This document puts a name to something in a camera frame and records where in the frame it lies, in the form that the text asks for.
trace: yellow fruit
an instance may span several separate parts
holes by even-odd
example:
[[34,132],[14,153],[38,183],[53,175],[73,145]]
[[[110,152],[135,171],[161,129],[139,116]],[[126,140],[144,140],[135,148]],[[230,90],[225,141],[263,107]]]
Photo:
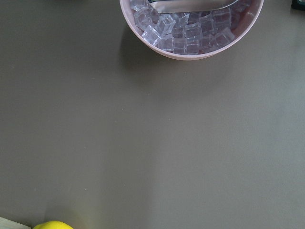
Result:
[[33,229],[73,229],[73,228],[63,222],[50,221],[39,224],[35,226]]

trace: black object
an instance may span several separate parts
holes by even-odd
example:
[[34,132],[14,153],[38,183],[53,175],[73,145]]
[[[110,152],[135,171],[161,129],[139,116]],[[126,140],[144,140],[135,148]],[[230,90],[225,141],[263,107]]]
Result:
[[305,1],[304,0],[292,0],[291,8],[296,10],[305,10]]

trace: bowl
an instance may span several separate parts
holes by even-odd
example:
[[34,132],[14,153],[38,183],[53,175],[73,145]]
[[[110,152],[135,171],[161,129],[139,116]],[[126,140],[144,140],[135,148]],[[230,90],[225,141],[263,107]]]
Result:
[[241,17],[241,20],[238,24],[238,27],[232,31],[232,33],[235,35],[235,39],[229,43],[228,45],[214,51],[214,52],[209,52],[205,54],[199,54],[199,55],[180,55],[180,54],[175,54],[171,52],[167,52],[164,50],[161,50],[151,44],[149,44],[146,40],[143,39],[142,37],[142,30],[139,29],[135,23],[134,23],[134,10],[130,9],[130,0],[120,0],[120,5],[121,9],[123,12],[123,15],[126,19],[127,24],[131,28],[131,30],[134,32],[134,34],[148,47],[150,47],[152,50],[156,51],[157,53],[172,58],[176,60],[184,60],[184,61],[192,61],[192,60],[199,60],[203,58],[207,58],[210,56],[213,56],[217,53],[222,52],[223,50],[226,50],[227,48],[231,47],[234,45],[236,42],[238,42],[240,39],[242,39],[243,36],[245,36],[251,27],[254,25],[261,9],[263,6],[264,0],[252,0],[251,6],[248,7],[244,12]]

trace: gray table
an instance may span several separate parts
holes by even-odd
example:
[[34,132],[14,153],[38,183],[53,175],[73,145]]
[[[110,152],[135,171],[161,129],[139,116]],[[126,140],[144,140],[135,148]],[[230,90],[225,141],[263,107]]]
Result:
[[0,216],[75,229],[305,228],[305,12],[266,0],[205,60],[118,0],[0,2]]

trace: metal utensil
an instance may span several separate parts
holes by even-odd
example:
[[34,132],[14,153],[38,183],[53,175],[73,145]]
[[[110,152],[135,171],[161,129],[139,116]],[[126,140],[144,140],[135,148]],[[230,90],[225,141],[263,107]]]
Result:
[[180,13],[218,10],[238,0],[149,0],[159,13]]

